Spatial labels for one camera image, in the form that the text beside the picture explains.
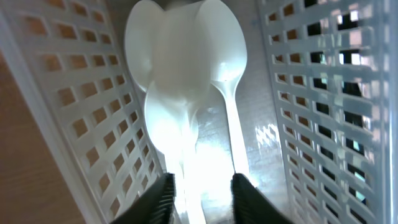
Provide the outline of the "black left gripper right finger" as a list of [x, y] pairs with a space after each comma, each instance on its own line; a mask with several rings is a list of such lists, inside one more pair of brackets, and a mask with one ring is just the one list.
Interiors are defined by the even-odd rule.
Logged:
[[241, 173], [231, 180], [233, 215], [237, 224], [293, 224]]

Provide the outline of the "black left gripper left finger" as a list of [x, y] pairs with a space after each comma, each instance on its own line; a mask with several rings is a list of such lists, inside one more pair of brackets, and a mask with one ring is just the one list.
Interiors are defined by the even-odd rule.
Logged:
[[169, 224], [174, 210], [175, 194], [174, 174], [164, 173], [111, 224]]

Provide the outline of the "white plastic spoon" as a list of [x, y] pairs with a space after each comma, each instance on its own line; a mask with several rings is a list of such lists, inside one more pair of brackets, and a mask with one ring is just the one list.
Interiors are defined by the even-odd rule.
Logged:
[[211, 84], [225, 102], [234, 170], [248, 175], [248, 157], [236, 104], [236, 90], [248, 62], [243, 30], [223, 1], [203, 1], [198, 16], [205, 26], [211, 50]]
[[164, 17], [154, 1], [139, 1], [131, 9], [124, 33], [124, 53], [130, 74], [141, 91], [153, 80], [153, 48]]
[[165, 157], [166, 169], [184, 174], [184, 150], [198, 139], [197, 114], [177, 108], [152, 82], [144, 100], [144, 118], [152, 144]]
[[[203, 1], [164, 11], [153, 52], [157, 89], [190, 114], [197, 113], [210, 88], [210, 48], [205, 26], [198, 16]], [[205, 223], [198, 187], [199, 164], [195, 144], [184, 150], [184, 174], [175, 175], [178, 214], [189, 223]]]

